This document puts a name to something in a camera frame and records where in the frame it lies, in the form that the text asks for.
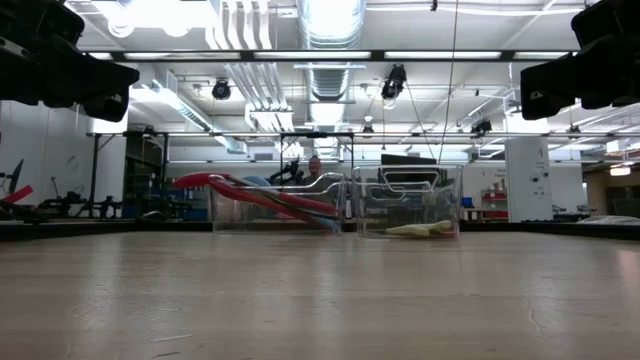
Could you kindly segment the black vertical post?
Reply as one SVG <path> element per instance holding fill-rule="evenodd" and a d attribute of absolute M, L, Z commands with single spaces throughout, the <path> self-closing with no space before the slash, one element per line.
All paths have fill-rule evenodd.
<path fill-rule="evenodd" d="M 99 148 L 100 148 L 101 136 L 102 136 L 101 134 L 93 135 L 94 143 L 93 143 L 93 154 L 92 154 L 91 182 L 90 182 L 89 199 L 87 202 L 88 217 L 91 219 L 94 218 L 93 211 L 94 211 L 94 203 L 95 203 L 98 155 L 100 151 Z"/>

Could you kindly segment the white pillar with signs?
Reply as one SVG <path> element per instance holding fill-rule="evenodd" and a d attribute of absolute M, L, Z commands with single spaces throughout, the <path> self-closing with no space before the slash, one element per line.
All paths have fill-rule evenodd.
<path fill-rule="evenodd" d="M 548 141 L 541 137 L 505 143 L 509 221 L 553 219 Z"/>

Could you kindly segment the red silicone spoon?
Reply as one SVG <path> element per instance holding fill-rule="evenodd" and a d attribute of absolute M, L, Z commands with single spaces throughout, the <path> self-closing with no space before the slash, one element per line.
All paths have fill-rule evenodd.
<path fill-rule="evenodd" d="M 325 219 L 333 219 L 337 215 L 326 215 L 316 211 L 300 208 L 295 205 L 285 204 L 282 200 L 275 199 L 270 195 L 264 195 L 258 190 L 245 190 L 244 187 L 236 181 L 212 179 L 209 185 L 216 192 L 232 200 L 259 205 L 269 210 L 273 210 L 276 213 L 280 213 L 306 223 L 315 224 L 310 218 L 310 215 L 315 215 Z"/>

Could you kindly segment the clear plastic bin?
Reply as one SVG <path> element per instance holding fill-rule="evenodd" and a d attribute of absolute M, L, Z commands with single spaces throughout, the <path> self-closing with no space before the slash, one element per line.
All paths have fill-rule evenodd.
<path fill-rule="evenodd" d="M 387 228 L 451 220 L 459 232 L 462 168 L 456 165 L 368 165 L 353 169 L 351 204 L 364 239 L 411 239 L 387 235 Z"/>
<path fill-rule="evenodd" d="M 340 174 L 343 180 L 338 183 L 335 190 L 312 192 L 303 184 L 303 179 L 280 181 L 267 179 L 271 187 L 278 191 L 303 198 L 317 200 L 334 206 L 338 213 L 333 219 L 339 226 L 338 231 L 332 231 L 321 225 L 306 223 L 304 221 L 276 213 L 259 205 L 232 200 L 209 188 L 209 216 L 216 232 L 250 232 L 250 233 L 301 233 L 306 234 L 337 234 L 342 231 L 344 222 L 345 203 L 347 198 L 346 176 Z"/>

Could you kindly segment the dark shelving unit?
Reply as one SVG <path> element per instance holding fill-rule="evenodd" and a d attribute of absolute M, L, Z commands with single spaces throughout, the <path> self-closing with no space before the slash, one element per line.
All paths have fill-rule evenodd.
<path fill-rule="evenodd" d="M 166 197 L 166 136 L 128 137 L 125 150 L 123 216 L 168 212 Z"/>

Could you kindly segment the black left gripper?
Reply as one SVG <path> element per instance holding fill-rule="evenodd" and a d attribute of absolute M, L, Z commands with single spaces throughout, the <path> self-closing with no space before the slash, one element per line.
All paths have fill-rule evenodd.
<path fill-rule="evenodd" d="M 82 104 L 86 115 L 120 122 L 137 70 L 79 52 L 67 43 L 43 51 L 0 48 L 0 100 L 35 106 Z"/>

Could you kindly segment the black blade shaped part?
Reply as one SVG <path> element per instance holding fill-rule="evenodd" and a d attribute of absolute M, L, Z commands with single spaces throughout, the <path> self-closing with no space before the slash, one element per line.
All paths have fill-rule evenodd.
<path fill-rule="evenodd" d="M 21 171 L 23 168 L 24 160 L 21 159 L 16 165 L 15 169 L 7 175 L 7 179 L 9 180 L 9 194 L 12 195 L 15 193 L 17 184 L 19 181 L 19 177 L 21 175 Z"/>

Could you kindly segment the black background equipment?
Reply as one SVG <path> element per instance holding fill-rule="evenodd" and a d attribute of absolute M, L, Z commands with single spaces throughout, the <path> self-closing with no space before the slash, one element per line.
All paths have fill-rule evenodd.
<path fill-rule="evenodd" d="M 64 197 L 56 196 L 42 201 L 36 206 L 36 211 L 54 218 L 86 216 L 95 219 L 115 219 L 122 206 L 123 203 L 116 201 L 112 196 L 107 196 L 102 201 L 92 201 L 70 191 Z"/>

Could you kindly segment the blue crates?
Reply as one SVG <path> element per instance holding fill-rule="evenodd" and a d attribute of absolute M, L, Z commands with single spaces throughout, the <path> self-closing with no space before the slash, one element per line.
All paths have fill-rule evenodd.
<path fill-rule="evenodd" d="M 209 221 L 209 190 L 206 187 L 171 189 L 167 193 L 173 218 L 185 222 Z"/>

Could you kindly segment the red lever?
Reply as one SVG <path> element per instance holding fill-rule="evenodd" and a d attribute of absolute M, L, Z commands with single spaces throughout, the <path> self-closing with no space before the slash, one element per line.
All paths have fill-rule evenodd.
<path fill-rule="evenodd" d="M 27 185 L 16 190 L 14 193 L 0 199 L 0 204 L 16 204 L 17 202 L 31 195 L 33 192 L 33 188 L 30 185 Z"/>

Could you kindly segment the black overhead frame bar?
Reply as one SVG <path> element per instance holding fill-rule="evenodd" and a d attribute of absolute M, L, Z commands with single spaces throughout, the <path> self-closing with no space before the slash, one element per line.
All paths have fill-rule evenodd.
<path fill-rule="evenodd" d="M 100 60 L 118 63 L 235 62 L 543 62 L 567 55 L 567 50 L 93 50 Z"/>

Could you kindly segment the person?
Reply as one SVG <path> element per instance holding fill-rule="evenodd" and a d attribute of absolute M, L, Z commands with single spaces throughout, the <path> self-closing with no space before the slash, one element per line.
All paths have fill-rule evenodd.
<path fill-rule="evenodd" d="M 313 155 L 308 163 L 309 174 L 303 179 L 303 184 L 312 192 L 335 190 L 343 178 L 340 174 L 325 173 L 322 170 L 321 159 Z"/>

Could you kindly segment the black background monitor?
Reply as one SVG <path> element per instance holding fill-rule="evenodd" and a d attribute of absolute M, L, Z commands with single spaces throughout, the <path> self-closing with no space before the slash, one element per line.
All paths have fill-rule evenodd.
<path fill-rule="evenodd" d="M 437 161 L 432 158 L 422 158 L 415 156 L 401 156 L 392 154 L 382 154 L 381 164 L 383 166 L 400 166 L 400 165 L 436 165 Z"/>

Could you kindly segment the red parts shelf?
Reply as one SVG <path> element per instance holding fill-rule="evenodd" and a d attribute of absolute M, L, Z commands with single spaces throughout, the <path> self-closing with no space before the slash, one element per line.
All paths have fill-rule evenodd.
<path fill-rule="evenodd" d="M 481 219 L 483 222 L 507 222 L 509 220 L 508 199 L 505 190 L 483 190 L 481 192 Z"/>

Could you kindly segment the yellow handled knife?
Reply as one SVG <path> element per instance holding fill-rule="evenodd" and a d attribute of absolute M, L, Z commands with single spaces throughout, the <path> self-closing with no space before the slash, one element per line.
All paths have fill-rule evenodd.
<path fill-rule="evenodd" d="M 411 238 L 428 238 L 431 234 L 431 225 L 411 224 L 398 227 L 387 228 L 387 235 L 411 237 Z"/>

